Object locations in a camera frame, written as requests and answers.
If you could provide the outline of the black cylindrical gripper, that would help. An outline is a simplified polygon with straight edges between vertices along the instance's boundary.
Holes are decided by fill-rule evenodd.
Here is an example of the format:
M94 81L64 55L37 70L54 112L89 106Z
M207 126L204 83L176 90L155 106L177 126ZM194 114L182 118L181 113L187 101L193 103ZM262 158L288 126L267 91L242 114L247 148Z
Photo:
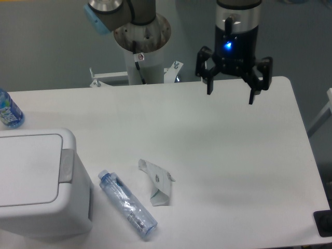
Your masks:
M273 58L256 60L258 26L237 32L238 24L235 16L227 16L221 26L216 26L214 52L207 46L198 51L195 75L206 83L208 95L213 91L214 77L219 72L241 77L251 89L248 103L252 105L255 96L267 91L271 85ZM206 66L209 59L215 63L211 69Z

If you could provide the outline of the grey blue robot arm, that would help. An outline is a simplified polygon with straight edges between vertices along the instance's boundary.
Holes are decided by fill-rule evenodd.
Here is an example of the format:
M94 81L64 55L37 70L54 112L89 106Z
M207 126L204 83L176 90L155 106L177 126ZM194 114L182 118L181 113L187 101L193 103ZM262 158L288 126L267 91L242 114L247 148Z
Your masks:
M195 74L213 91L219 74L242 78L250 87L249 102L269 89L273 59L255 57L261 1L217 1L215 47L197 53ZM162 50L171 36L168 20L155 1L88 1L85 13L101 34L113 33L123 49L129 84L164 83Z

